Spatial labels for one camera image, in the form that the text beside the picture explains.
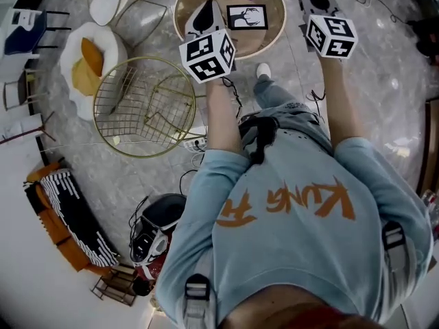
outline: white wall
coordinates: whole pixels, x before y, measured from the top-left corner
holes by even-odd
[[[76,273],[51,242],[22,188],[39,163],[34,139],[0,146],[0,315],[13,328],[146,329],[149,298],[101,301],[89,290],[98,277]]]

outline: black and white cube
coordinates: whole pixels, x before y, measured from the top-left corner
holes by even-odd
[[[225,29],[203,35],[180,46],[183,67],[198,83],[228,75],[235,47]]]
[[[315,14],[309,16],[307,38],[326,58],[350,58],[358,43],[352,20]]]

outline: round cushion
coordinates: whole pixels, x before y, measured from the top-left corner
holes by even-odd
[[[109,22],[125,8],[128,0],[121,0],[119,9],[117,9],[118,2],[119,0],[92,0],[90,4],[91,18],[94,19],[98,25],[109,24]]]
[[[104,55],[102,77],[119,63],[127,60],[126,49],[118,35],[109,27],[101,27],[93,22],[87,22],[70,33],[66,46],[60,57],[61,74],[69,86],[69,99],[76,104],[78,116],[86,121],[93,120],[93,98],[84,96],[73,87],[71,72],[73,65],[82,58],[82,38],[89,39]]]

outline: light blue sweatshirt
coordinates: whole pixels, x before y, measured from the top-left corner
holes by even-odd
[[[279,129],[264,162],[248,167],[243,156],[206,152],[156,287],[171,319],[210,248],[217,324],[273,284],[296,285],[344,313],[385,321],[398,305],[384,304],[387,221],[399,222],[413,241],[415,284],[426,274],[432,236],[425,206],[367,140],[347,139],[331,156],[306,134]]]

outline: side table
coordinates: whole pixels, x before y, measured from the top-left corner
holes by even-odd
[[[177,0],[174,8],[174,27],[181,40],[185,36],[185,24],[195,9],[206,0]],[[233,30],[230,37],[236,47],[236,59],[243,60],[270,48],[281,36],[287,20],[284,0],[216,0],[227,21],[227,5],[265,5],[268,30]]]

